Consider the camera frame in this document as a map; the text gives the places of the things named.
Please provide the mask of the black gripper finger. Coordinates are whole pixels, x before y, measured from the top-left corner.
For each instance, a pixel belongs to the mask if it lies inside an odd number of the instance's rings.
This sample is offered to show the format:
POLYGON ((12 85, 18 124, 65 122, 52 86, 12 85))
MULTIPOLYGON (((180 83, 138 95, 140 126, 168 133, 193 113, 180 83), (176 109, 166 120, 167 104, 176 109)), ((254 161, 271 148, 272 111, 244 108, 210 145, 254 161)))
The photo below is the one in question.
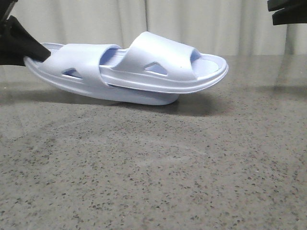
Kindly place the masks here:
POLYGON ((9 17, 5 23, 5 62, 24 62, 24 57, 45 61, 50 55, 14 16, 9 17))
POLYGON ((268 6, 268 11, 272 12, 272 11, 281 10, 287 7, 303 5, 306 3, 307 3, 306 0, 268 0, 267 6, 268 6))
POLYGON ((307 23, 306 8, 286 8, 275 12, 272 16, 273 25, 307 23))

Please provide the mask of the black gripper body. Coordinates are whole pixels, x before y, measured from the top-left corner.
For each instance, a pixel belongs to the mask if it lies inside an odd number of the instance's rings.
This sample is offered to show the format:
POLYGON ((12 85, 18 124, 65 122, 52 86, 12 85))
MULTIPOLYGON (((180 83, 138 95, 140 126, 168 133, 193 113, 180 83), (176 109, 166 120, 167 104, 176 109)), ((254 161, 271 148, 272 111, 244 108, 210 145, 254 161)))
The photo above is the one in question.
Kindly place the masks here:
POLYGON ((24 65, 26 30, 10 15, 16 0, 0 2, 0 64, 24 65))

